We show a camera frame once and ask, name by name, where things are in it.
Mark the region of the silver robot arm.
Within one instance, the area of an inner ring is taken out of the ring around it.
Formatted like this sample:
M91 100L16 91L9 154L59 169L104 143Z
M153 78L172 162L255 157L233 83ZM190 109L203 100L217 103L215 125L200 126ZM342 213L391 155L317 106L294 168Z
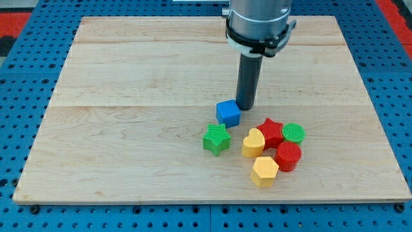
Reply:
M264 57L274 57L288 43L297 21L288 21L292 0L231 0L222 10L225 35L240 53L236 104L253 107Z

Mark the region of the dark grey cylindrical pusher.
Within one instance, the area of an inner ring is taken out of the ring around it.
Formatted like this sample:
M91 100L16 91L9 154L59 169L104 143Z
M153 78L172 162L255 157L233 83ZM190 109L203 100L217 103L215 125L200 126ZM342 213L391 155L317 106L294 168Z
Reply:
M250 110L254 105L262 60L262 56L240 56L236 88L236 104L240 110Z

